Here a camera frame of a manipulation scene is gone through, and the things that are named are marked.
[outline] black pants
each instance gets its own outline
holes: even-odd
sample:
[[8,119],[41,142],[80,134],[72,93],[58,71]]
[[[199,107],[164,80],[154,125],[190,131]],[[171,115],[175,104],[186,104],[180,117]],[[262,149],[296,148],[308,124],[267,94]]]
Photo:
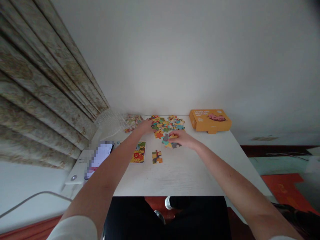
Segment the black pants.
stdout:
[[164,225],[144,197],[113,197],[105,239],[230,239],[224,197],[193,197],[189,207]]

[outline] phone screen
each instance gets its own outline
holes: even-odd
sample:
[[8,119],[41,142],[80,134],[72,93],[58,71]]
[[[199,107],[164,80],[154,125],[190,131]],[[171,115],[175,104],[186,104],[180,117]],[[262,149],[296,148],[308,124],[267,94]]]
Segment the phone screen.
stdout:
[[110,141],[103,141],[102,143],[100,143],[99,147],[94,153],[94,156],[90,160],[90,163],[84,174],[85,180],[88,180],[94,174],[94,172],[98,169],[101,163],[110,155],[112,148],[114,146],[114,143],[106,143],[106,142],[110,142]]

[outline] patterned curtain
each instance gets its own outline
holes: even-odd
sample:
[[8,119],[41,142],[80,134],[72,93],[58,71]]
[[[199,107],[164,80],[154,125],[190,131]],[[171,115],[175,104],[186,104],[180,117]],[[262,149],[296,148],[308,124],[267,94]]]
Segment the patterned curtain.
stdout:
[[0,7],[0,159],[70,170],[108,102],[49,0]]

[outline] power cord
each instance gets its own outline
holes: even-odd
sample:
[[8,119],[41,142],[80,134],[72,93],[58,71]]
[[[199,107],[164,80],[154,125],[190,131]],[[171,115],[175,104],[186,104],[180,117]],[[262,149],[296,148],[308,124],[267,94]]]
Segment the power cord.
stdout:
[[11,213],[13,210],[15,210],[16,208],[20,207],[22,204],[24,204],[25,202],[29,201],[31,198],[34,198],[35,196],[38,196],[40,194],[43,194],[43,193],[47,193],[47,194],[51,194],[53,196],[56,196],[56,197],[59,197],[59,198],[62,198],[64,200],[67,200],[67,201],[70,201],[72,202],[72,199],[70,198],[67,198],[67,197],[64,197],[60,194],[57,194],[55,192],[50,192],[50,191],[43,191],[43,192],[39,192],[39,193],[36,193],[36,194],[33,194],[32,196],[28,197],[27,199],[23,200],[21,203],[15,205],[14,207],[10,208],[8,211],[6,211],[5,213],[1,214],[0,215],[0,219],[3,218],[5,215],[7,215],[8,213]]
[[[275,156],[275,155],[286,155],[286,156],[290,156],[290,157],[295,157],[295,158],[300,158],[302,160],[305,160],[305,161],[309,161],[308,159],[304,159],[302,157],[298,157],[298,156],[295,156],[295,155],[291,155],[291,154],[294,154],[294,153],[298,153],[298,152],[289,152],[289,153],[266,153],[267,156]],[[306,154],[306,153],[298,153],[298,154],[303,154],[304,156],[312,156],[312,154]]]

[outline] white desk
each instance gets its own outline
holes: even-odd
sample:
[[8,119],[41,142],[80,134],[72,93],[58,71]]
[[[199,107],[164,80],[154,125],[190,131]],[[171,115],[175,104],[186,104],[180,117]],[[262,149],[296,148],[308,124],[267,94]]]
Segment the white desk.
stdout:
[[[196,132],[189,116],[178,116],[185,120],[186,132],[204,143],[218,156],[253,183],[265,196],[272,193],[265,185],[251,162],[230,131],[208,134]],[[119,132],[99,140],[121,141],[129,133]],[[185,147],[165,148],[154,134],[145,135],[145,162],[130,164],[121,179],[114,196],[225,196],[218,183],[208,172],[198,155]],[[163,163],[152,164],[152,152],[162,152]]]

